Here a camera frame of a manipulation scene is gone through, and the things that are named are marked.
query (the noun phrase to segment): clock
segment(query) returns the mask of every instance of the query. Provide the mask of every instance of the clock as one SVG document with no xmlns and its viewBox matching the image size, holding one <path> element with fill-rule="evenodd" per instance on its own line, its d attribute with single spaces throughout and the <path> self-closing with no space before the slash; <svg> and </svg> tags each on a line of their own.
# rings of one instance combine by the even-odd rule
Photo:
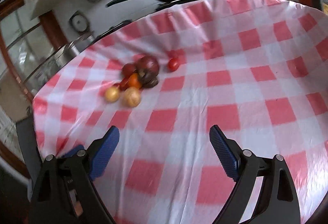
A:
<svg viewBox="0 0 328 224">
<path fill-rule="evenodd" d="M 79 35 L 90 32 L 90 22 L 80 11 L 75 12 L 68 22 Z"/>
</svg>

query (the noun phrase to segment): yellow fruit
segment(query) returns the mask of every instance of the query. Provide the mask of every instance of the yellow fruit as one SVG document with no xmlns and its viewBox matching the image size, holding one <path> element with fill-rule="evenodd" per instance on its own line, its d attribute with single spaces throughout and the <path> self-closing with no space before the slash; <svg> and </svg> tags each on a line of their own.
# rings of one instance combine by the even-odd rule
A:
<svg viewBox="0 0 328 224">
<path fill-rule="evenodd" d="M 105 92 L 105 100 L 107 102 L 116 102 L 120 98 L 120 90 L 117 86 L 108 88 Z"/>
<path fill-rule="evenodd" d="M 140 91 L 135 87 L 129 87 L 127 90 L 125 90 L 123 99 L 129 107 L 134 108 L 141 102 Z"/>
</svg>

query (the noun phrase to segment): table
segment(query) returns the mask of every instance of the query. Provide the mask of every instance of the table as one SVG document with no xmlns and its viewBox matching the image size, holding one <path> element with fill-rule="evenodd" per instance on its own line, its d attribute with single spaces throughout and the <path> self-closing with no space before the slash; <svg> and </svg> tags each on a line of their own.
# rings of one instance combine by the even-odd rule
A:
<svg viewBox="0 0 328 224">
<path fill-rule="evenodd" d="M 201 0 L 148 15 L 95 43 L 33 101 L 42 156 L 87 148 L 111 125 L 120 142 L 94 184 L 118 223 L 212 223 L 234 182 L 209 128 L 257 156 L 284 156 L 304 223 L 328 190 L 328 18 L 284 0 Z M 126 108 L 103 93 L 143 54 L 159 84 Z M 182 63 L 173 73 L 169 58 Z M 251 216 L 256 182 L 242 220 Z"/>
</svg>

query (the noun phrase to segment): red and white checkered tablecloth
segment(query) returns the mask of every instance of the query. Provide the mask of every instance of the red and white checkered tablecloth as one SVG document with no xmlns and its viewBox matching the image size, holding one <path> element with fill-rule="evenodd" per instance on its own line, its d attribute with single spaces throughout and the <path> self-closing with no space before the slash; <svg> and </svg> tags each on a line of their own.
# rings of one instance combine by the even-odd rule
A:
<svg viewBox="0 0 328 224">
<path fill-rule="evenodd" d="M 327 36 L 326 15 L 283 0 L 202 0 L 148 15 L 85 50 L 40 90 L 40 152 L 87 148 L 115 125 L 120 142 L 94 184 L 117 222 L 212 223 L 234 186 L 209 142 L 218 124 L 257 156 L 285 157 L 304 223 L 328 190 Z M 159 59 L 160 83 L 134 109 L 105 103 L 122 66 L 143 53 Z M 168 73 L 171 57 L 182 65 Z"/>
</svg>

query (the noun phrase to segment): round metal bolt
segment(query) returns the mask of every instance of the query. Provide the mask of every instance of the round metal bolt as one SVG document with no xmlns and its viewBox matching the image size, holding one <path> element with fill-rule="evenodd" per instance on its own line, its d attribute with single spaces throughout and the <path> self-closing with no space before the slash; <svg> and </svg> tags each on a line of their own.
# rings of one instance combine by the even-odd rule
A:
<svg viewBox="0 0 328 224">
<path fill-rule="evenodd" d="M 46 156 L 46 160 L 47 161 L 50 161 L 50 160 L 52 160 L 54 158 L 54 155 L 47 155 Z"/>
<path fill-rule="evenodd" d="M 243 151 L 243 154 L 244 154 L 244 156 L 251 156 L 252 152 L 246 149 Z"/>
<path fill-rule="evenodd" d="M 86 154 L 86 151 L 81 149 L 77 152 L 77 156 L 84 156 Z"/>
<path fill-rule="evenodd" d="M 279 161 L 283 161 L 284 160 L 284 157 L 282 155 L 276 155 L 276 158 L 279 160 Z"/>
</svg>

